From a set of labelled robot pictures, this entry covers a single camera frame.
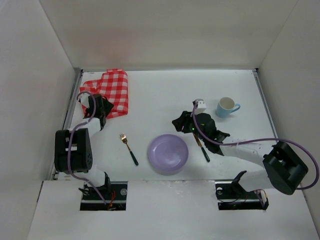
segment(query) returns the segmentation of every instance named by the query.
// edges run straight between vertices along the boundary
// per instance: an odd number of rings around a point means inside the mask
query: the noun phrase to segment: wall
[[[0,234],[25,240],[74,70],[38,0],[0,0]]]
[[[75,67],[258,68],[297,0],[40,0]]]
[[[258,74],[280,137],[292,139],[320,164],[320,1],[299,0],[272,45]],[[309,166],[304,186],[315,177]],[[305,191],[307,203],[320,231],[320,184]]]

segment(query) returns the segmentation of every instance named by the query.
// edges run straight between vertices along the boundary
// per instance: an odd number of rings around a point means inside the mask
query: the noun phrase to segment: fork handle
[[[131,157],[132,157],[132,159],[133,159],[133,161],[134,161],[134,164],[135,164],[136,166],[138,166],[139,163],[138,163],[138,161],[137,161],[137,159],[136,159],[136,157],[135,157],[135,155],[134,155],[134,153],[133,153],[132,151],[130,151],[130,155],[131,155]]]

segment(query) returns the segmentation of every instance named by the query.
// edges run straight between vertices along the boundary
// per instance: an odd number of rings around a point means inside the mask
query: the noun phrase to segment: red and white fabric
[[[118,68],[107,69],[101,79],[86,81],[80,87],[80,92],[88,91],[92,94],[101,94],[114,104],[107,119],[127,115],[129,110],[128,75]]]

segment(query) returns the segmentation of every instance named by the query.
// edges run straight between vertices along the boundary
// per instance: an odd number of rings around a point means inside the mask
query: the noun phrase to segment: blue mug
[[[220,99],[215,112],[218,117],[226,118],[229,114],[239,109],[240,104],[236,104],[230,97],[223,97]]]

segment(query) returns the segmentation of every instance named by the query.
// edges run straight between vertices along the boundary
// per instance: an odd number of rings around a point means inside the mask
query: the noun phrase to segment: fork
[[[137,161],[134,153],[131,151],[131,149],[130,149],[130,147],[129,147],[129,145],[128,145],[128,140],[127,140],[126,135],[125,135],[124,133],[121,133],[121,134],[120,134],[120,138],[121,138],[122,142],[127,146],[128,150],[129,150],[129,152],[130,152],[130,155],[131,155],[131,157],[132,157],[132,159],[133,159],[133,161],[134,161],[134,164],[138,166],[139,163],[138,163],[138,161]]]

